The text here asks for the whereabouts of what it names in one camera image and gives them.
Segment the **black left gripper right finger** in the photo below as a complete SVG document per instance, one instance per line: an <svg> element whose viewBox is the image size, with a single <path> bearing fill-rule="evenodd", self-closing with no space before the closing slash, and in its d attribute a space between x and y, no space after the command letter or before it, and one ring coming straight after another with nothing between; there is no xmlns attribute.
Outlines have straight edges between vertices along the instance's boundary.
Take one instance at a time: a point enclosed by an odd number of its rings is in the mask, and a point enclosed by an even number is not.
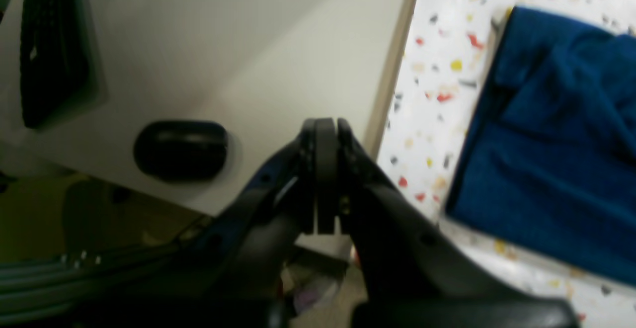
<svg viewBox="0 0 636 328"><path fill-rule="evenodd" d="M515 289L470 260L420 214L337 120L341 228L368 299L353 328L578 328L570 303Z"/></svg>

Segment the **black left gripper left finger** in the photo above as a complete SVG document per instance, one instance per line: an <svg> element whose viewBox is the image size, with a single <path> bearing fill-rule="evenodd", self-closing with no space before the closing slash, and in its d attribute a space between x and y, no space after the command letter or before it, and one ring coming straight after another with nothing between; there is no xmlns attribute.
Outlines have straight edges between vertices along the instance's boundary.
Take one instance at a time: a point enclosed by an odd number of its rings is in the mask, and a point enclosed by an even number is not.
<svg viewBox="0 0 636 328"><path fill-rule="evenodd" d="M283 264L301 234L332 234L338 138L308 119L193 245L127 292L81 307L82 328L282 328Z"/></svg>

